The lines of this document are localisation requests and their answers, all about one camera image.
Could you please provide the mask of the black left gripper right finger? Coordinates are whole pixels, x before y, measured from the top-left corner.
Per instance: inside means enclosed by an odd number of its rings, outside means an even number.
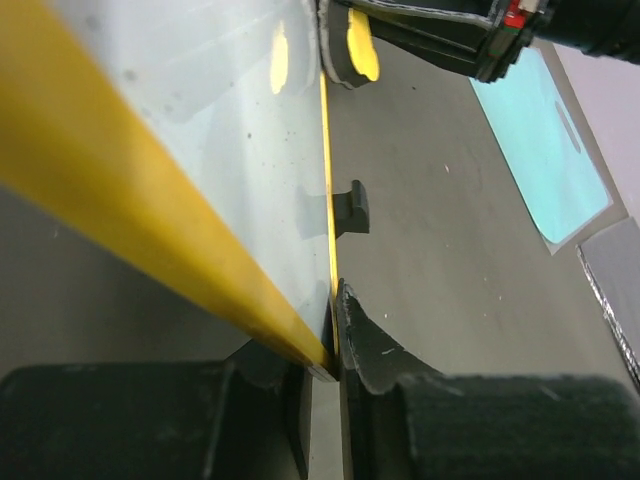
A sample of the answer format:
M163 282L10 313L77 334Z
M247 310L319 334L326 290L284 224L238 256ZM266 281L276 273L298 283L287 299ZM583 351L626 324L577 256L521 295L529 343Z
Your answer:
M343 279L336 295L343 472L346 479L413 479L401 377L442 373L374 322Z

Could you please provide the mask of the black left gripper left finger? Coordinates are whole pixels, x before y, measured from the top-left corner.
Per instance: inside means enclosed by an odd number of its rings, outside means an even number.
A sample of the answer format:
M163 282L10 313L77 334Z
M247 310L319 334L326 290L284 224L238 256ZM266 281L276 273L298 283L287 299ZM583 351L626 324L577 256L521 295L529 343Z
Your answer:
M307 479L312 374L251 340L223 363L201 479Z

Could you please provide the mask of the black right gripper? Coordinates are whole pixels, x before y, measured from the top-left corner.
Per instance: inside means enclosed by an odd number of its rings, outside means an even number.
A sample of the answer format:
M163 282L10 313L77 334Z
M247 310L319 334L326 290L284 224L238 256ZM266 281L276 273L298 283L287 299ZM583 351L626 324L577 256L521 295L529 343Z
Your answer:
M536 39L591 57L639 63L637 1L538 1L532 12L512 1L495 27L494 1L339 4L364 13L373 23L375 37L482 83L503 78Z

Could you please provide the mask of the yellow bone shaped eraser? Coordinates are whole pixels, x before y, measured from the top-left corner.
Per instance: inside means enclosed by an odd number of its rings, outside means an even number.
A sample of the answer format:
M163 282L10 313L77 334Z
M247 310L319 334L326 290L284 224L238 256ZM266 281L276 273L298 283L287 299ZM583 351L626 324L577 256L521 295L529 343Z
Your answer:
M379 79L379 59L366 14L337 1L317 1L320 54L330 81L353 90Z

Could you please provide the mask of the yellow framed small whiteboard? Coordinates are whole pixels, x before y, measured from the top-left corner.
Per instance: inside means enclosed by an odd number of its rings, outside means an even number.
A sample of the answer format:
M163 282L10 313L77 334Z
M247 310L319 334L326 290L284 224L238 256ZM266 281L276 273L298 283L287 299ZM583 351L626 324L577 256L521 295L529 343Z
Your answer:
M5 1L1 182L332 380L312 1Z

